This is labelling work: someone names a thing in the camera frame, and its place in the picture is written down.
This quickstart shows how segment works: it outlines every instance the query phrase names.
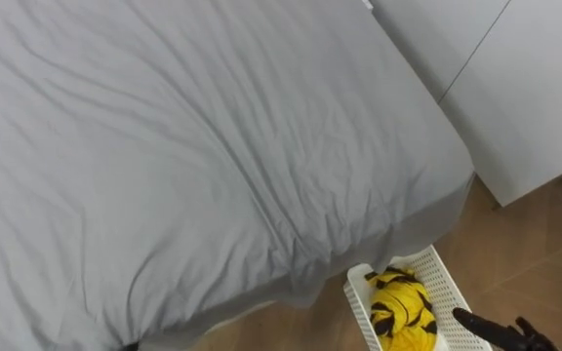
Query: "gray bed sheet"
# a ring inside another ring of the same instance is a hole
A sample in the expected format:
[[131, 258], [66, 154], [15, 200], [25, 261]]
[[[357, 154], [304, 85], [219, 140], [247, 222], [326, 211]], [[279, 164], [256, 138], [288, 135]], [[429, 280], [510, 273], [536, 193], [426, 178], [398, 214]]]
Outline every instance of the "gray bed sheet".
[[0, 350], [307, 305], [444, 234], [471, 173], [359, 0], [0, 0]]

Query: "bed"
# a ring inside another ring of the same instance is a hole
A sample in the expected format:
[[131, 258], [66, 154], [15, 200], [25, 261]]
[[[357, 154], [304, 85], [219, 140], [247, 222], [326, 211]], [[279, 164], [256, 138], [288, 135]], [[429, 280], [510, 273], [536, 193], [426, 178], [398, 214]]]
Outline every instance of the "bed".
[[0, 350], [307, 306], [446, 233], [471, 175], [359, 0], [0, 0]]

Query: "yellow cloth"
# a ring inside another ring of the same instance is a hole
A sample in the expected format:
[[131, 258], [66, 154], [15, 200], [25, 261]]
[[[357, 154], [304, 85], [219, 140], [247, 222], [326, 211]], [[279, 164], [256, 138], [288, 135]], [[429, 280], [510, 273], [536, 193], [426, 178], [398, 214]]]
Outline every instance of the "yellow cloth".
[[375, 287], [370, 321], [383, 351], [432, 351], [437, 324], [428, 292], [411, 269], [387, 267], [366, 275]]

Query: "wooden floor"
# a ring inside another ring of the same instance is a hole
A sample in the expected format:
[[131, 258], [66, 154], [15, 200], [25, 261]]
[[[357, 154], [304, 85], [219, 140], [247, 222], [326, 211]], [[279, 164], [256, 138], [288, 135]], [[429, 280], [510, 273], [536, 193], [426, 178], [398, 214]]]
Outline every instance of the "wooden floor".
[[[562, 349], [562, 183], [498, 209], [476, 181], [457, 228], [436, 245], [470, 307], [503, 324], [529, 319]], [[307, 310], [272, 305], [205, 336], [194, 351], [367, 347], [331, 279]]]

